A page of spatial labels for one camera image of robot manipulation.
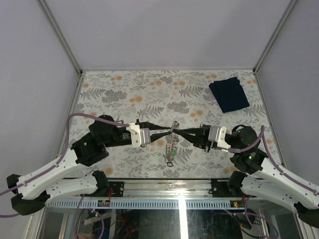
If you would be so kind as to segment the large metal keyring disc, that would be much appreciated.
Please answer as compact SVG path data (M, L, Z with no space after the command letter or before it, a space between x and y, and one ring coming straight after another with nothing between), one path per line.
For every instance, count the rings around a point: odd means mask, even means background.
M173 129L178 129L179 123L177 121L174 121L171 126L171 134L166 137L166 145L165 145L165 163L172 162L174 160L175 155L172 155L173 151L177 152L177 144L179 142L178 135L173 133Z

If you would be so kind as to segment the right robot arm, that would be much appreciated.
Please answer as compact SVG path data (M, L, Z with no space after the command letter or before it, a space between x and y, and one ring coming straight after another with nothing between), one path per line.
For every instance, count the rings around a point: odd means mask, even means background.
M319 187L283 168L271 157L268 148L261 150L264 129L260 134L246 125L226 127L203 124L200 128L174 129L193 146L232 153L230 161L237 169L226 185L232 196L254 196L280 205L297 214L304 223L319 226Z

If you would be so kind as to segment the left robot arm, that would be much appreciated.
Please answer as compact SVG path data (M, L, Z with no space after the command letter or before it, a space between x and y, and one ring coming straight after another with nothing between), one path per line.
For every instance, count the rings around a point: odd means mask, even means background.
M103 171L94 170L75 179L68 179L67 175L108 157L108 147L144 147L172 131L150 122L115 121L109 115L91 118L94 122L89 125L88 133L71 147L65 146L56 159L29 174L7 177L7 191L14 193L10 201L16 216L31 215L57 199L76 195L110 196L109 182Z

